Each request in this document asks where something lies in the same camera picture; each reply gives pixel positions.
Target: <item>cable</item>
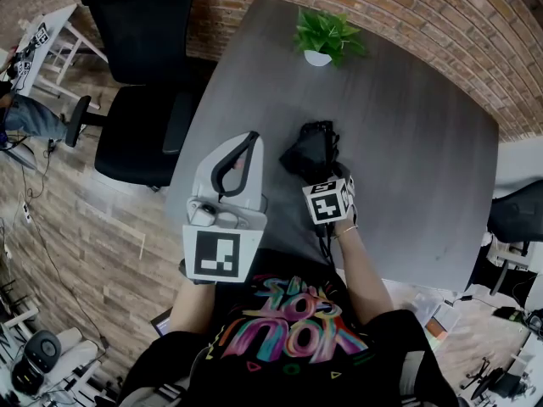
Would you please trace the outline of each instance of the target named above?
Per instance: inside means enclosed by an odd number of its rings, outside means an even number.
[[[270,204],[270,201],[264,193],[261,193],[261,195],[266,200],[266,208],[264,209],[264,212],[262,213],[262,214],[265,214],[266,211],[268,210],[268,205]]]
[[[511,295],[512,297],[515,299],[515,301],[520,305],[520,300],[518,300],[517,296],[515,295],[515,289],[517,289],[517,287],[519,287],[520,285],[523,285],[524,283],[528,283],[532,280],[534,280],[535,278],[541,276],[541,274],[536,274],[536,275],[533,275],[532,277],[530,277],[528,280],[524,281],[524,282],[519,282],[517,283],[517,285],[515,285],[513,288],[512,288],[512,291],[511,291]],[[524,312],[526,312],[526,309],[521,305],[520,306],[522,308],[522,310]]]
[[[2,254],[6,254],[6,224],[3,221],[3,217],[0,217],[2,220]],[[8,282],[11,282],[11,262],[9,261],[8,256],[6,255],[6,265],[8,266]]]
[[[498,309],[498,306],[494,306],[493,304],[486,303],[484,300],[481,300],[480,298],[476,298],[473,295],[465,295],[463,297],[457,298],[454,302],[452,302],[452,307],[454,307],[455,303],[458,301],[469,302],[471,300],[477,300],[478,302],[484,303],[487,306],[490,306],[491,308]]]
[[[23,183],[25,184],[25,202],[30,207],[33,199],[38,199],[45,189],[45,175],[47,174],[49,170],[49,163],[51,162],[51,152],[49,151],[43,151],[43,158],[48,159],[48,163],[45,166],[45,171],[42,173],[42,190],[37,194],[37,196],[34,196],[34,192],[32,191],[31,187],[26,188],[26,178],[25,178],[25,167],[23,165],[20,166],[22,172],[23,172]]]
[[[66,284],[64,283],[64,281],[62,280],[62,277],[60,276],[60,271],[57,268],[57,265],[53,262],[53,259],[51,258],[51,255],[49,254],[48,247],[45,244],[45,240],[43,239],[42,232],[40,231],[40,226],[37,224],[36,217],[33,220],[34,220],[33,223],[36,226],[37,234],[40,236],[40,240],[42,240],[42,246],[45,249],[45,253],[48,256],[49,261],[51,262],[51,265],[53,266],[53,268],[57,272],[57,276],[59,278],[60,284],[66,289],[66,291],[68,291],[71,294],[71,296],[74,298],[77,305],[79,306],[79,309],[81,310],[81,312],[84,314],[84,316],[86,316],[86,318],[89,320],[89,322],[94,326],[94,328],[96,329],[96,332],[98,334],[98,338],[100,339],[100,342],[102,343],[102,346],[104,347],[104,350],[107,350],[108,347],[109,347],[109,342],[108,342],[107,338],[102,334],[102,332],[100,331],[98,326],[94,323],[94,321],[91,319],[91,317],[88,315],[88,313],[85,312],[85,310],[81,306],[81,303],[79,303],[79,300],[77,299],[77,296],[74,294],[74,292],[70,288],[68,288],[66,286]]]
[[[20,349],[23,348],[25,345],[22,344],[19,346],[19,349],[17,350],[17,353],[15,353],[14,359],[11,361],[11,366],[9,367],[9,375],[14,371],[15,361],[17,360],[17,356],[19,355]]]
[[[28,69],[28,72],[25,74],[25,78],[23,79],[23,86],[22,87],[16,87],[15,88],[15,93],[19,93],[20,91],[22,91],[25,88],[26,77],[28,77],[29,72],[31,72],[30,68]]]
[[[22,139],[19,139],[17,142],[14,142],[9,148],[0,148],[0,151],[11,151],[12,149],[17,148],[27,138],[28,136],[24,136]]]
[[[83,369],[85,369],[85,368],[87,368],[88,366],[92,365],[94,362],[97,362],[97,361],[99,361],[100,359],[102,359],[105,355],[106,355],[106,352],[104,351],[104,352],[103,352],[102,354],[100,354],[98,357],[92,359],[90,362],[88,362],[88,363],[85,364],[85,365],[82,365],[81,367],[82,367]],[[40,401],[40,400],[43,398],[44,395],[47,395],[47,394],[49,394],[49,393],[68,392],[68,390],[70,390],[70,391],[72,392],[74,398],[76,399],[76,402],[78,402],[78,401],[77,401],[77,397],[76,397],[76,395],[74,394],[74,392],[71,390],[71,388],[70,388],[70,389],[53,390],[53,389],[55,389],[59,384],[61,384],[62,382],[65,382],[65,381],[68,380],[70,377],[72,377],[75,373],[76,373],[76,371],[73,370],[68,376],[62,377],[62,378],[60,379],[60,381],[57,382],[57,383],[55,383],[55,384],[53,384],[53,385],[51,386],[51,388],[50,388],[48,391],[42,393],[39,397],[34,398],[33,401],[32,401],[31,403],[25,405],[24,407],[30,407],[31,405],[33,405],[33,404],[37,403],[38,401]]]
[[[334,267],[332,256],[332,236],[333,236],[333,223],[326,223],[324,225],[316,225],[315,233],[319,238],[319,246],[321,248],[321,254],[324,259],[327,260],[327,264]]]
[[[60,382],[55,384],[55,386],[58,386],[63,381],[64,381],[64,378]],[[74,398],[75,401],[73,403],[61,403],[60,401],[56,401],[56,400],[51,399],[51,397],[49,396],[50,393],[57,393],[57,392],[66,392],[67,394],[70,394],[70,392],[71,392],[71,396]],[[62,405],[74,405],[74,404],[77,404],[79,402],[79,400],[77,399],[76,394],[71,389],[70,389],[70,392],[68,392],[66,389],[48,390],[48,391],[42,393],[39,397],[33,399],[29,404],[25,405],[24,407],[31,407],[31,405],[34,405],[35,403],[39,403],[40,401],[42,401],[43,398],[46,397],[46,396],[48,397],[49,402],[53,401],[55,404],[62,404]]]

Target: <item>chair armrest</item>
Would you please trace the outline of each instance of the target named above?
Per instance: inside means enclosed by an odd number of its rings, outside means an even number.
[[[165,154],[180,153],[185,137],[187,137],[190,123],[193,120],[193,94],[179,92],[171,109],[170,121],[162,144]]]
[[[80,100],[77,102],[74,113],[71,116],[64,142],[72,148],[74,148],[77,144],[77,138],[79,137],[81,126],[85,124],[85,114],[90,103],[91,97],[89,97],[88,95],[86,95],[85,97],[81,97]]]

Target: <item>white pot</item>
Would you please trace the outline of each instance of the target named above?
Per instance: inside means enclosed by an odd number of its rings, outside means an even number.
[[[332,62],[332,58],[327,54],[318,53],[313,50],[304,51],[305,60],[307,60],[313,66],[324,66]]]

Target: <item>gray table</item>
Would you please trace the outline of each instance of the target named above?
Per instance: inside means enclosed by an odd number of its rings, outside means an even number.
[[[255,0],[245,15],[194,117],[167,213],[181,227],[199,162],[228,138],[258,131],[269,199],[261,247],[322,260],[303,184],[278,158],[305,122],[333,120],[339,160],[355,178],[359,231],[379,274],[463,291],[490,212],[496,123],[436,70],[367,31],[368,58],[309,65],[294,51],[297,13],[292,3]]]

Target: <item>hand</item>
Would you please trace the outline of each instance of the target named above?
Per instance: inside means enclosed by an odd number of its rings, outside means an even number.
[[[6,62],[9,62],[13,58],[16,52],[17,52],[17,47],[11,47],[9,49],[8,57],[6,58]]]
[[[347,229],[355,225],[355,209],[353,205],[349,207],[349,210],[347,211],[347,218],[343,220],[338,220],[334,224],[334,232],[336,234],[336,237],[341,235],[343,232],[345,232]]]

